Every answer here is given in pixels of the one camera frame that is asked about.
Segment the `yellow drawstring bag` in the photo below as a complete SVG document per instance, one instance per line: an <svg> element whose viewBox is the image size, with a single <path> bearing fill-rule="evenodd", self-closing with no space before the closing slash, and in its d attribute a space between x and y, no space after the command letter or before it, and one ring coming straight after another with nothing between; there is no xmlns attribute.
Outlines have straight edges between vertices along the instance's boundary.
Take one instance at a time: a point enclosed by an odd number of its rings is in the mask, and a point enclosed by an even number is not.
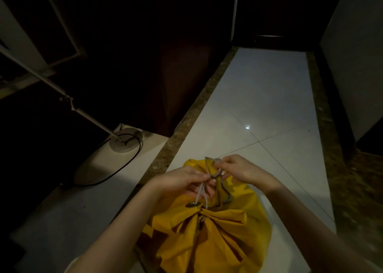
<svg viewBox="0 0 383 273"><path fill-rule="evenodd" d="M217 171L205 160L189 159L204 173ZM232 201L217 179L216 194L196 207L187 195L163 197L144 227L138 248L153 264L168 273L257 272L262 267L271 237L271 226L256 193L244 183L226 181Z"/></svg>

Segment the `lamp base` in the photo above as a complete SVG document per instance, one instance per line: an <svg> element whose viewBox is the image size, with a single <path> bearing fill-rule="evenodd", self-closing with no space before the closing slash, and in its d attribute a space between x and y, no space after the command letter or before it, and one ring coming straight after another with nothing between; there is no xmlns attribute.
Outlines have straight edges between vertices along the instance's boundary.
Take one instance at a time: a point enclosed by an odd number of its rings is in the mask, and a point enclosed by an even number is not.
<svg viewBox="0 0 383 273"><path fill-rule="evenodd" d="M120 141L119 139L115 137L112 137L109 141L109 145L110 145L110 148L117 153L127 153L139 146L139 143L135 137L132 137L131 135L124 135L124 134L135 135L142 142L142 133L141 131L135 128L122 129L116 132L116 134L120 136L122 141Z"/></svg>

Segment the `electrical cord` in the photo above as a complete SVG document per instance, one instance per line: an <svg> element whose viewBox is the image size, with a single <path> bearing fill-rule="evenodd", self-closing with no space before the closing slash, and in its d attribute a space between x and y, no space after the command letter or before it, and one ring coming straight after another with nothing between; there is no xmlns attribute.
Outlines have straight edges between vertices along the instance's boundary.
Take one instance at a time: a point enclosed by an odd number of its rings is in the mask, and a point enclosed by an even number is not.
<svg viewBox="0 0 383 273"><path fill-rule="evenodd" d="M142 144L141 144L140 138L137 137L137 136L135 136L135 135L126 133L126 134L120 134L119 136L124 136L124 135L132 136L132 137L134 137L134 138L138 141L138 145L139 145L139 147L138 147L138 151L137 151L137 153L133 156L132 159L130 159L124 166L122 166L120 169L118 169L118 170L117 170L116 172L114 172L112 175L109 175L107 178L105 178L105 179L103 179L103 180L101 180L101 181L99 181L99 182L91 183L91 184L77 184L77 183L74 183L74 181L73 181L73 185L74 185L74 186L77 186L77 187L82 187L82 188L85 188L85 187L91 187L91 186L96 186L96 185L101 184L101 183L107 181L108 179L112 178L114 175L116 175L118 172L120 172L122 169L124 169L129 163L131 163L131 162L136 158L136 156L138 155L138 153L140 153L141 148L142 148ZM104 141L104 142L102 143L102 145L98 146L98 148L97 148L95 151L97 151L100 147L102 147L104 144L106 144L107 142L109 142L110 139L111 139L111 138L109 138L108 140Z"/></svg>

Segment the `white tile floor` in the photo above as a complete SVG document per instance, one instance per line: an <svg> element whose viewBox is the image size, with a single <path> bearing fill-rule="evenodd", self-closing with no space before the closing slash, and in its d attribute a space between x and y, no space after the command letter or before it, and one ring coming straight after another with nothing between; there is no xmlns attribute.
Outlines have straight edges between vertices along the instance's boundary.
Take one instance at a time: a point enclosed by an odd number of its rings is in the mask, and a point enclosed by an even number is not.
<svg viewBox="0 0 383 273"><path fill-rule="evenodd" d="M168 138L144 133L137 157L108 181L89 189L55 189L12 239L26 255L20 272L64 272L106 229ZM118 154L104 145L79 168L77 177L94 182L123 166L137 149Z"/></svg>
<svg viewBox="0 0 383 273"><path fill-rule="evenodd" d="M274 174L335 232L305 53L239 49L169 170L189 158L233 153ZM257 193L273 226L262 272L309 272L271 204Z"/></svg>

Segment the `floor tile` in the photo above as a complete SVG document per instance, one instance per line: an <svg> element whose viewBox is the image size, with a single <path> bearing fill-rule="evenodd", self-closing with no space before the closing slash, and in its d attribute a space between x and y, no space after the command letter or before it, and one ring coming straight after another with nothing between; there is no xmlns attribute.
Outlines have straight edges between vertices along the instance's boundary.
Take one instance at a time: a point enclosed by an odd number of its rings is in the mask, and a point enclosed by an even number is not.
<svg viewBox="0 0 383 273"><path fill-rule="evenodd" d="M318 126L294 129L261 144L333 219Z"/></svg>
<svg viewBox="0 0 383 273"><path fill-rule="evenodd" d="M144 132L137 157L106 182L88 189L55 189L15 232L27 251L20 272L63 272L108 227L167 138ZM118 154L104 145L78 169L76 181L93 183L122 167L136 153Z"/></svg>
<svg viewBox="0 0 383 273"><path fill-rule="evenodd" d="M257 141L227 108L217 101L209 100L168 171L181 167L188 159L219 157Z"/></svg>
<svg viewBox="0 0 383 273"><path fill-rule="evenodd" d="M333 232L336 231L333 220L313 201L260 143L240 149L236 151L236 153L275 175L275 177L289 188L321 221ZM262 192L255 187L252 188L260 197L273 228L269 250L261 272L308 273L310 269L306 261L280 218L277 216L271 203Z"/></svg>
<svg viewBox="0 0 383 273"><path fill-rule="evenodd" d="M258 140L316 124L305 53L240 48L212 100Z"/></svg>

